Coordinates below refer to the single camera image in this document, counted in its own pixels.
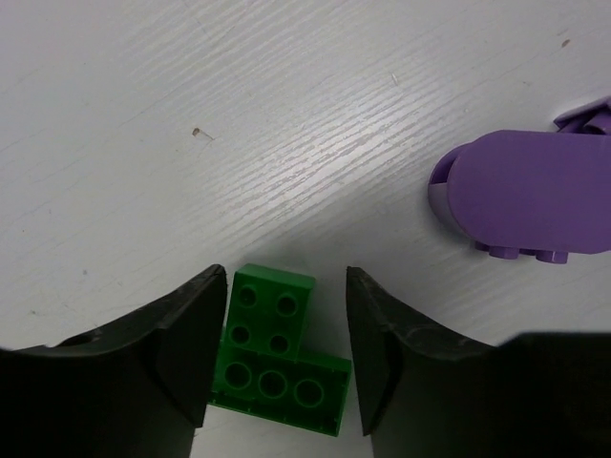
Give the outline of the green square brick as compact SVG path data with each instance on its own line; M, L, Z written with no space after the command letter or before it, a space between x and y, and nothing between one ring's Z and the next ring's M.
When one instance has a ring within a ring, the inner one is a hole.
M248 263L235 272L224 342L295 360L315 279Z

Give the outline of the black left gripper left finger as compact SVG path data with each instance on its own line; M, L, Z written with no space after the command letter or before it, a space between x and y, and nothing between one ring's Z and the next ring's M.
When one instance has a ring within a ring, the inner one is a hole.
M5 457L187 457L211 393L227 300L214 264L55 346L1 353Z

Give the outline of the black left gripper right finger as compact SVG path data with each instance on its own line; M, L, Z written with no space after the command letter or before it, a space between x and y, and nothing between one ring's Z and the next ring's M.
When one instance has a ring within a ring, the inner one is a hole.
M610 337L463 336L359 267L346 305L362 429L377 457L606 457Z

